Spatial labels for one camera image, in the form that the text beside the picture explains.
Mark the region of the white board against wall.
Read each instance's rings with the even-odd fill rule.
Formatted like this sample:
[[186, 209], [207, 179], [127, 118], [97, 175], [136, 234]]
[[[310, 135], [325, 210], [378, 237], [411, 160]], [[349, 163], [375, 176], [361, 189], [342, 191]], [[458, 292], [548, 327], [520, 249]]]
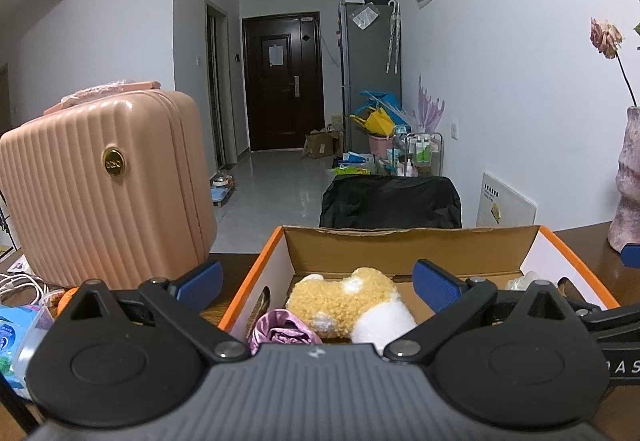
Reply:
[[528, 227], [535, 223], [537, 205], [488, 172], [480, 182], [477, 227]]

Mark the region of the yellow bag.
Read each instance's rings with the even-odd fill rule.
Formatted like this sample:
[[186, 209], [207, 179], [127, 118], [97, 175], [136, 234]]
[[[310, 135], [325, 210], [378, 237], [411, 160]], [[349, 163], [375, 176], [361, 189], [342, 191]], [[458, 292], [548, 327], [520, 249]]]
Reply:
[[364, 131], [380, 138], [389, 138], [394, 134], [395, 123], [384, 108], [369, 107], [369, 114], [366, 118], [352, 114], [349, 119], [357, 123]]

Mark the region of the pink ribbed suitcase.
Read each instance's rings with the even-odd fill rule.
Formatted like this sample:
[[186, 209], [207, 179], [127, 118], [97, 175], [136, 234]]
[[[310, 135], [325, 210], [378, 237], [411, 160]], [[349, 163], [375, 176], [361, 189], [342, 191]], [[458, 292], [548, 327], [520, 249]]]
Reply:
[[1, 190], [30, 267], [61, 286], [176, 279], [216, 236], [198, 105], [154, 82], [6, 132]]

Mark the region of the orange fruit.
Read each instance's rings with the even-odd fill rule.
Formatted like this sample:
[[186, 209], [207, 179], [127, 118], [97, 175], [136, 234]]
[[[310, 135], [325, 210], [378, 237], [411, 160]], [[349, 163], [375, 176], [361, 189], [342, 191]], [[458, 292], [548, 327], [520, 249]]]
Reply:
[[70, 303], [70, 300], [73, 299], [77, 291], [78, 291], [78, 287], [73, 287], [73, 288], [70, 288], [68, 291], [65, 291], [64, 294], [62, 294], [60, 300], [58, 300], [58, 306], [56, 307], [56, 315], [58, 317], [62, 314], [64, 309]]

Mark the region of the grey refrigerator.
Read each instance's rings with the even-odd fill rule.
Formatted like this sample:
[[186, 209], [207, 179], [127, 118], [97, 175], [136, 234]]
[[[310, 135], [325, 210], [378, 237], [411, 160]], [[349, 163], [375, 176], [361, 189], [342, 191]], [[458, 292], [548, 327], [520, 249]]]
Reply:
[[401, 101], [401, 67], [398, 67], [397, 74], [394, 73], [394, 65], [390, 66], [390, 72], [386, 72], [393, 8], [372, 4], [370, 8], [378, 13], [378, 17], [361, 29], [352, 18], [369, 6], [346, 2], [338, 5], [345, 148], [357, 153], [370, 152], [367, 133], [349, 118], [368, 103], [361, 92], [393, 93]]

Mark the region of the brown carton on floor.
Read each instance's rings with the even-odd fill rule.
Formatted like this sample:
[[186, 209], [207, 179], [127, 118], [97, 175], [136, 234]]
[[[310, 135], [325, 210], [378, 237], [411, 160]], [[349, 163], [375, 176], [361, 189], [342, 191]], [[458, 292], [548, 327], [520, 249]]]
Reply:
[[305, 138], [303, 157], [319, 159], [335, 156], [341, 152], [342, 135], [340, 132], [312, 132]]

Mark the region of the pink textured vase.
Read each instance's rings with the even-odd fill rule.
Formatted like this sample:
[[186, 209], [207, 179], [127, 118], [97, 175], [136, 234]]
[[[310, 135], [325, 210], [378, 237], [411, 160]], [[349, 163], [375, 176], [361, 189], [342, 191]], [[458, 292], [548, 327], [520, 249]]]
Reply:
[[640, 214], [640, 126], [638, 107], [627, 109], [627, 124], [615, 178], [620, 193], [615, 216], [608, 230], [608, 243], [620, 253], [628, 244], [639, 244]]

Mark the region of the yellow white plush toy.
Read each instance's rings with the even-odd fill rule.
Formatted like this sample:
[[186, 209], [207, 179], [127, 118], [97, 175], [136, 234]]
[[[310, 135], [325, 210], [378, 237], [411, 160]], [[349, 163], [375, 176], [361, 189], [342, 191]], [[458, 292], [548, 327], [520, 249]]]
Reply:
[[305, 276], [294, 285], [285, 309], [322, 340], [371, 343], [378, 352], [416, 327], [394, 282], [367, 267], [344, 279]]

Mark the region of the metal trolley with bottles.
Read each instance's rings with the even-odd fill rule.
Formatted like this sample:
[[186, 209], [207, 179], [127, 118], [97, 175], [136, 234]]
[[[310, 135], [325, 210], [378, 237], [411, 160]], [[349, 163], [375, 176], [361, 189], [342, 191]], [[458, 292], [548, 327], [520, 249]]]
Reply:
[[386, 169], [398, 176], [442, 174], [444, 137], [439, 133], [411, 132], [397, 126], [386, 154]]

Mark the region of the purple satin scrunchie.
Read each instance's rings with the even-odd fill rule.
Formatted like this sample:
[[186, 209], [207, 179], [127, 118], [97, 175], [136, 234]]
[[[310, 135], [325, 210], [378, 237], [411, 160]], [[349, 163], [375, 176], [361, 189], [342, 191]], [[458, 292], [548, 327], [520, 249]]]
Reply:
[[248, 335], [248, 346], [253, 355], [266, 343], [311, 346], [321, 345], [322, 340], [287, 309], [274, 309], [262, 314]]

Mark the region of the orange cardboard box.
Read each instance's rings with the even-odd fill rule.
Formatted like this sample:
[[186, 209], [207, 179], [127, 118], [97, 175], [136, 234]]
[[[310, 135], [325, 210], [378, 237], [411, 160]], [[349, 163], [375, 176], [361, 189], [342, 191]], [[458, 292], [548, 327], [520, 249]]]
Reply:
[[262, 293], [273, 308], [285, 304], [292, 284], [308, 274], [341, 279], [360, 267], [390, 276], [417, 321], [432, 309], [412, 287], [421, 259], [467, 279], [484, 276], [498, 286], [518, 274], [535, 272], [558, 283], [568, 279], [592, 305], [613, 309], [618, 302], [599, 277], [547, 227], [347, 231], [278, 227], [221, 317], [219, 328], [245, 339]]

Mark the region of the black chair back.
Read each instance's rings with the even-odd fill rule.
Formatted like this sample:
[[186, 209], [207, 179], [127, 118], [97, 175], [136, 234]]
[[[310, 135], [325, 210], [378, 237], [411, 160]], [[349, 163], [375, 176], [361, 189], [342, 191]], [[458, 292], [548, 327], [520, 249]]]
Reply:
[[339, 175], [322, 196], [320, 227], [407, 230], [462, 227], [461, 199], [444, 176]]

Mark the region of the blue tissue pack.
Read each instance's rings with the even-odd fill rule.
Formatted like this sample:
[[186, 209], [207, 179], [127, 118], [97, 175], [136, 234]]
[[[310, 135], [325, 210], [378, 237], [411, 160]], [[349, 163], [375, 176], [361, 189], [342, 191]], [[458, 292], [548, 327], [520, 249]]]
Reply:
[[22, 399], [30, 401], [26, 369], [54, 320], [46, 307], [2, 305], [0, 312], [0, 362], [3, 377]]

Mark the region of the purple feather decoration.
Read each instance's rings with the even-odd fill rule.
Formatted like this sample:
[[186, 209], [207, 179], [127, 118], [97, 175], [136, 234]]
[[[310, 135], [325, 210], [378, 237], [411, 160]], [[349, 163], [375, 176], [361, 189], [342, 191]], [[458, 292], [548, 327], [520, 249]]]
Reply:
[[445, 112], [446, 102], [432, 97], [423, 86], [422, 76], [418, 78], [416, 107], [409, 112], [410, 127], [414, 132], [435, 133]]

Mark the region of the dark entrance door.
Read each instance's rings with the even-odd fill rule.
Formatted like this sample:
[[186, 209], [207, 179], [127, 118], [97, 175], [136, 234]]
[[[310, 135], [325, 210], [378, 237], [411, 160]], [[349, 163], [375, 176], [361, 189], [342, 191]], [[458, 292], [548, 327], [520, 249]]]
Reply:
[[242, 21], [250, 149], [301, 148], [324, 127], [317, 12]]

